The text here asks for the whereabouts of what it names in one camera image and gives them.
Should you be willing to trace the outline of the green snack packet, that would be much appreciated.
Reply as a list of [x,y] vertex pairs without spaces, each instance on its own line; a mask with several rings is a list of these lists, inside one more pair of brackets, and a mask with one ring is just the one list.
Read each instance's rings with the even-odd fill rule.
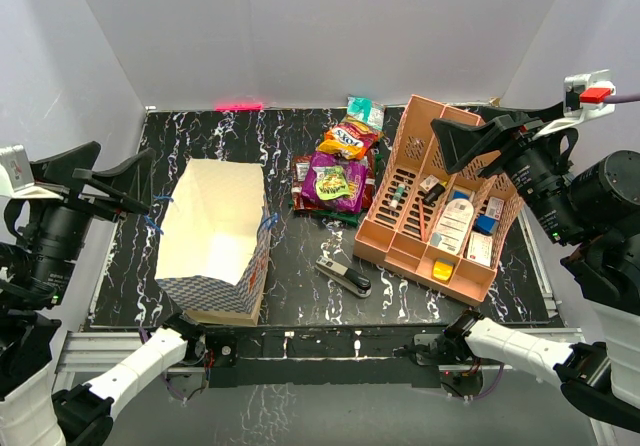
[[305,179],[307,170],[309,168],[311,155],[296,156],[293,159],[292,166],[292,186],[291,186],[291,200],[289,205],[297,213],[308,213],[309,215],[324,216],[332,219],[338,219],[345,223],[356,226],[362,213],[366,212],[372,205],[373,198],[376,191],[376,169],[378,166],[378,156],[373,151],[368,151],[363,159],[369,164],[369,172],[366,180],[366,189],[364,192],[364,198],[362,203],[362,209],[359,213],[350,214],[335,212],[321,207],[314,206],[309,201],[305,200],[301,196],[302,183]]

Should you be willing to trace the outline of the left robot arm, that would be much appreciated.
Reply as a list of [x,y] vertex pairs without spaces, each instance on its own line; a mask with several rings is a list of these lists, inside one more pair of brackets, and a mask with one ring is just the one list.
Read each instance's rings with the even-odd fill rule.
[[99,171],[99,143],[32,160],[1,151],[1,441],[5,445],[101,445],[122,410],[153,380],[206,353],[202,329],[177,314],[105,373],[74,387],[57,373],[67,337],[52,316],[70,285],[94,221],[147,215],[154,152]]

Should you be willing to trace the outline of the orange Doritos bag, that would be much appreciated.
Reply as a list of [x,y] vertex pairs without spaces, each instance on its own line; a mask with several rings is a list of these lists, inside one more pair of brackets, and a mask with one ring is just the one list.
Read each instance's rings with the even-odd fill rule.
[[368,209],[375,192],[375,155],[360,160],[315,152],[293,163],[294,208],[357,214]]

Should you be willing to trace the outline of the orange Fox's candy bag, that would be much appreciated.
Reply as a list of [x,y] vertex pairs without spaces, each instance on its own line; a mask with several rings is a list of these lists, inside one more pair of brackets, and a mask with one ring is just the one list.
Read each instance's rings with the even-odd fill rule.
[[335,139],[343,144],[363,144],[366,151],[379,140],[379,133],[357,120],[343,120],[331,127],[324,140]]

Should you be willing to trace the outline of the purple snack bag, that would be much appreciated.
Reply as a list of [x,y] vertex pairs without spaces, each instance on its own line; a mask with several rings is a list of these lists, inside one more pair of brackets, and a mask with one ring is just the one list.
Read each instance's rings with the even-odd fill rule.
[[369,164],[315,152],[302,183],[301,196],[323,209],[355,214],[362,209]]

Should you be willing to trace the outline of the small green candy packet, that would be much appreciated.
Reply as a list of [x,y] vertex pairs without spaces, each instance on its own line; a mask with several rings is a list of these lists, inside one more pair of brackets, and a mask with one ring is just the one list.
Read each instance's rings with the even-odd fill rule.
[[350,195],[345,170],[340,165],[315,166],[314,190],[321,201],[331,201]]

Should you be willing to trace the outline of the teal mint candy bag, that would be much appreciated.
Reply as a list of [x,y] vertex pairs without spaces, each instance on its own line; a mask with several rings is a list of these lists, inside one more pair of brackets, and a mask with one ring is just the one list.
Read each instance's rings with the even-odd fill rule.
[[371,99],[349,96],[347,100],[347,115],[370,129],[381,132],[384,124],[385,106]]

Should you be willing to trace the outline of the checkered paper bag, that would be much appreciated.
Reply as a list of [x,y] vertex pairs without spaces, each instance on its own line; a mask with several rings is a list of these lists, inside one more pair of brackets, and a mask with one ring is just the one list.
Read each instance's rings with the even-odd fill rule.
[[199,323],[256,325],[277,220],[260,164],[189,160],[160,225],[156,283]]

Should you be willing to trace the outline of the yellow M&M's candy bag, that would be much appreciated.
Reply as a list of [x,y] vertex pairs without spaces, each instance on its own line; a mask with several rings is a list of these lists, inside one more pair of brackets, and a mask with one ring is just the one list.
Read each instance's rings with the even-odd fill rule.
[[343,159],[355,161],[361,160],[366,154],[366,148],[363,144],[343,144],[335,139],[322,141],[316,150],[321,153],[337,155]]

